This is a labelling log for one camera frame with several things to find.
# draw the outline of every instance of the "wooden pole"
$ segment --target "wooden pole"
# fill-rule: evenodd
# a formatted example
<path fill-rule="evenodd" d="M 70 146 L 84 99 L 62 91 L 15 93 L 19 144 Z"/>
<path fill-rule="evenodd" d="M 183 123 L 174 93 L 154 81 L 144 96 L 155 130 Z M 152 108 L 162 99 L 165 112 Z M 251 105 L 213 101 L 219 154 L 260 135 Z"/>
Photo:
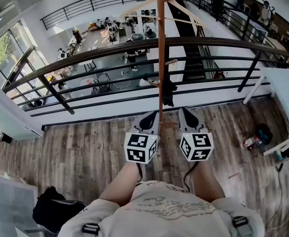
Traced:
<path fill-rule="evenodd" d="M 158 31 L 159 31 L 159 117 L 160 123 L 162 123 L 163 114 L 163 101 L 162 101 L 162 87 L 164 80 L 164 64 L 165 64 L 165 28 L 164 28 L 164 0 L 157 0 L 158 4 Z"/>

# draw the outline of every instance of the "railing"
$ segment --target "railing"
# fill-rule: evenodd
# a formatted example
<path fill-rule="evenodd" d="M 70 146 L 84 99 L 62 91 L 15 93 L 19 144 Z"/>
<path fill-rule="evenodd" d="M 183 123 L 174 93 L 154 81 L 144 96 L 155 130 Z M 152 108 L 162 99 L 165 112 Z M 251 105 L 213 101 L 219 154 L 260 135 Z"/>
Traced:
<path fill-rule="evenodd" d="M 176 37 L 176 38 L 166 38 L 166 58 L 165 62 L 173 60 L 172 57 L 169 57 L 169 49 L 172 46 L 226 46 L 226 47 L 238 47 L 238 48 L 247 48 L 251 50 L 256 50 L 257 55 L 255 57 L 230 57 L 230 56 L 196 56 L 196 57 L 177 57 L 176 59 L 178 61 L 186 61 L 186 60 L 242 60 L 242 61 L 252 61 L 251 66 L 248 68 L 215 68 L 215 69 L 196 69 L 196 70 L 180 70 L 180 71 L 168 71 L 168 66 L 165 68 L 165 76 L 172 76 L 172 75 L 180 75 L 180 74 L 191 74 L 193 75 L 194 73 L 204 73 L 204 72 L 223 72 L 223 71 L 238 71 L 238 72 L 247 72 L 245 76 L 237 76 L 237 77 L 229 77 L 229 78 L 219 78 L 219 79 L 193 79 L 193 80 L 186 80 L 186 81 L 176 81 L 175 85 L 183 85 L 183 84 L 192 84 L 192 83 L 202 83 L 202 82 L 217 82 L 217 81 L 238 81 L 242 80 L 242 84 L 235 84 L 235 85 L 230 85 L 230 86 L 221 86 L 221 87 L 211 87 L 211 88 L 199 88 L 199 89 L 191 89 L 191 90 L 184 90 L 184 91 L 175 91 L 174 94 L 185 94 L 185 93 L 192 93 L 192 92 L 200 92 L 200 91 L 210 91 L 210 90 L 218 90 L 218 89 L 225 89 L 225 88 L 238 88 L 238 91 L 241 91 L 243 87 L 245 86 L 253 86 L 254 84 L 247 84 L 247 81 L 249 79 L 257 79 L 258 77 L 251 77 L 251 74 L 253 71 L 258 70 L 255 66 L 257 65 L 258 62 L 270 62 L 268 59 L 262 59 L 260 57 L 260 54 L 262 52 L 267 52 L 270 54 L 277 54 L 277 55 L 282 55 L 285 57 L 284 61 L 276 61 L 274 62 L 277 64 L 279 67 L 283 68 L 288 68 L 289 67 L 289 54 L 286 51 L 278 50 L 278 49 L 273 49 L 270 47 L 266 47 L 264 45 L 260 44 L 254 44 L 250 43 L 247 41 L 240 41 L 240 40 L 233 40 L 233 39 L 219 39 L 219 38 L 202 38 L 202 37 Z M 113 94 L 119 94 L 119 93 L 124 93 L 124 92 L 131 92 L 131 91 L 136 91 L 136 90 L 145 90 L 149 88 L 153 88 L 153 86 L 142 86 L 142 87 L 134 87 L 134 88 L 128 88 L 126 90 L 124 89 L 118 89 L 117 87 L 114 87 L 113 85 L 116 83 L 124 82 L 124 81 L 139 81 L 141 78 L 144 76 L 147 78 L 154 78 L 157 77 L 159 74 L 158 72 L 155 73 L 150 73 L 150 74 L 141 74 L 135 77 L 129 77 L 129 78 L 120 78 L 120 79 L 110 79 L 108 74 L 110 74 L 112 71 L 121 71 L 123 68 L 127 67 L 132 67 L 132 66 L 140 66 L 139 70 L 141 71 L 141 65 L 147 65 L 147 64 L 154 64 L 158 63 L 158 59 L 153 59 L 153 60 L 144 60 L 136 63 L 128 63 L 124 64 L 122 63 L 121 65 L 115 66 L 115 67 L 106 67 L 106 68 L 98 68 L 95 70 L 87 71 L 81 74 L 73 75 L 66 77 L 64 79 L 59 79 L 56 81 L 51 81 L 49 82 L 46 77 L 52 72 L 58 71 L 62 68 L 78 64 L 80 62 L 88 61 L 91 59 L 97 59 L 105 56 L 110 56 L 114 54 L 123 54 L 124 52 L 127 52 L 129 50 L 140 50 L 140 49 L 149 49 L 149 48 L 157 48 L 158 47 L 158 39 L 146 39 L 146 40 L 141 40 L 141 41 L 134 41 L 134 42 L 129 42 L 129 43 L 121 43 L 113 46 L 108 46 L 108 47 L 103 47 L 99 48 L 96 50 L 91 50 L 87 51 L 84 53 L 80 53 L 74 56 L 71 56 L 67 59 L 52 63 L 48 66 L 45 66 L 39 70 L 36 70 L 35 72 L 26 75 L 25 77 L 19 79 L 18 81 L 15 81 L 14 83 L 10 84 L 6 88 L 4 88 L 4 92 L 7 93 L 16 87 L 29 82 L 31 80 L 34 80 L 36 78 L 40 79 L 41 82 L 44 84 L 44 86 L 50 91 L 50 94 L 42 97 L 38 97 L 37 99 L 32 99 L 29 101 L 25 101 L 21 104 L 18 104 L 19 106 L 25 105 L 27 103 L 36 101 L 36 100 L 44 100 L 49 97 L 55 97 L 57 99 L 57 102 L 50 103 L 50 104 L 44 104 L 42 106 L 37 106 L 31 109 L 28 109 L 26 111 L 31 111 L 31 110 L 36 110 L 36 109 L 41 109 L 49 106 L 55 106 L 55 105 L 62 105 L 63 108 L 60 109 L 55 109 L 52 111 L 48 112 L 37 112 L 35 114 L 32 114 L 32 117 L 35 116 L 41 116 L 41 115 L 46 115 L 46 114 L 51 114 L 51 113 L 58 113 L 58 112 L 64 112 L 68 111 L 71 114 L 74 114 L 75 110 L 81 109 L 81 108 L 87 108 L 87 107 L 92 107 L 92 106 L 99 106 L 99 105 L 105 105 L 109 103 L 120 103 L 120 102 L 125 102 L 125 101 L 132 101 L 132 100 L 139 100 L 139 99 L 145 99 L 145 98 L 152 98 L 152 97 L 157 97 L 158 94 L 151 94 L 151 95 L 143 95 L 143 96 L 138 96 L 138 97 L 128 97 L 128 98 L 123 98 L 123 99 L 115 99 L 115 100 L 110 100 L 110 101 L 103 101 L 103 102 L 95 102 L 95 103 L 89 103 L 89 104 L 81 104 L 81 105 L 76 105 L 70 107 L 70 103 L 75 103 L 79 100 L 87 100 L 91 98 L 98 98 L 101 96 L 106 96 L 106 95 L 113 95 Z M 100 78 L 101 75 L 106 75 L 106 80 L 104 81 L 98 81 L 98 78 Z M 60 84 L 62 82 L 67 82 L 70 80 L 78 79 L 78 78 L 87 78 L 87 77 L 93 77 L 95 79 L 94 83 L 92 84 L 87 84 L 87 85 L 82 85 L 82 86 L 77 86 L 73 88 L 68 88 L 64 89 L 61 91 L 57 91 L 54 86 L 57 84 Z M 64 94 L 67 93 L 72 93 L 72 92 L 78 92 L 80 90 L 85 90 L 85 89 L 90 89 L 91 92 L 89 94 L 80 96 L 80 97 L 75 97 L 75 98 L 70 98 L 70 99 L 65 99 L 63 97 Z M 20 94 L 19 96 L 22 96 L 26 93 L 29 92 L 24 92 Z"/>
<path fill-rule="evenodd" d="M 251 17 L 249 14 L 231 3 L 224 1 L 218 8 L 218 13 L 214 12 L 212 0 L 186 0 L 195 4 L 198 8 L 203 9 L 213 15 L 217 21 L 226 25 L 241 40 L 252 41 L 254 43 L 264 42 L 265 34 L 257 34 L 262 31 L 269 32 L 269 29 Z"/>
<path fill-rule="evenodd" d="M 64 21 L 68 21 L 73 17 L 89 11 L 95 11 L 106 6 L 125 4 L 135 1 L 144 0 L 79 0 L 48 14 L 47 16 L 43 17 L 41 21 L 48 30 L 49 28 L 57 26 Z"/>

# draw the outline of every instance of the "floor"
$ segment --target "floor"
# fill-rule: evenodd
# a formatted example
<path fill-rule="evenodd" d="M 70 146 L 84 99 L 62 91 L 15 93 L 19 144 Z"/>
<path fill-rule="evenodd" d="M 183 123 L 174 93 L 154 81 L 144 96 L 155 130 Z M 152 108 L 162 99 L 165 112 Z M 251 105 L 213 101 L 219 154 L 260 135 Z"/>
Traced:
<path fill-rule="evenodd" d="M 130 27 L 125 26 L 127 36 L 131 36 L 131 29 Z M 110 44 L 109 40 L 106 37 L 106 33 L 104 31 L 94 31 L 94 32 L 88 32 L 85 38 L 85 41 L 82 43 L 79 52 L 85 52 L 89 47 L 97 46 L 97 47 L 104 47 Z M 119 41 L 120 43 L 126 42 L 128 37 L 123 37 Z M 136 62 L 140 61 L 146 61 L 147 57 L 146 55 L 140 55 L 136 57 Z M 101 68 L 106 68 L 106 67 L 113 67 L 113 66 L 119 66 L 119 65 L 124 65 L 125 64 L 125 58 L 124 54 L 116 54 L 116 55 L 111 55 L 111 56 L 105 56 L 101 57 L 98 59 L 93 60 L 96 68 L 95 69 L 101 69 Z M 79 66 L 79 65 L 74 65 L 73 66 L 74 70 L 72 71 L 71 76 L 78 75 L 81 73 L 86 72 L 84 66 Z M 124 68 L 121 70 L 114 70 L 114 71 L 109 71 L 107 72 L 110 80 L 116 80 L 116 79 L 125 79 L 125 78 L 133 78 L 145 74 L 151 74 L 154 73 L 154 68 L 153 64 L 147 64 L 147 65 L 141 65 L 137 67 L 138 71 L 131 71 L 131 68 Z M 81 85 L 84 85 L 84 80 L 87 79 L 99 79 L 99 81 L 103 81 L 106 79 L 104 73 L 99 73 L 96 75 L 92 75 L 89 77 L 83 77 L 83 78 L 78 78 L 74 80 L 70 80 L 66 82 L 66 87 L 70 88 L 75 88 Z M 113 84 L 110 88 L 112 91 L 121 91 L 121 90 L 126 90 L 126 89 L 132 89 L 138 86 L 139 84 L 139 79 L 137 80 L 130 80 L 130 81 L 125 81 L 125 82 L 119 82 Z M 88 94 L 93 93 L 93 91 L 90 90 L 80 90 L 76 92 L 71 93 L 72 98 L 76 97 L 81 97 L 85 96 Z M 49 97 L 46 100 L 46 104 L 57 102 L 57 99 L 55 97 Z"/>
<path fill-rule="evenodd" d="M 197 108 L 213 133 L 215 151 L 210 161 L 227 196 L 259 212 L 266 223 L 279 206 L 281 188 L 274 155 L 263 157 L 264 148 L 251 152 L 240 144 L 252 136 L 255 126 L 267 124 L 273 132 L 271 148 L 289 135 L 284 111 L 272 98 Z M 55 186 L 67 199 L 90 203 L 117 175 L 125 163 L 123 143 L 134 117 L 55 126 L 40 139 L 0 143 L 0 171 L 24 178 L 42 193 Z M 183 187 L 188 164 L 179 150 L 177 111 L 164 113 L 157 155 L 144 167 L 146 180 L 164 180 Z M 289 218 L 289 161 L 280 173 L 284 198 L 280 212 L 269 228 Z M 289 237 L 289 222 L 269 237 Z"/>

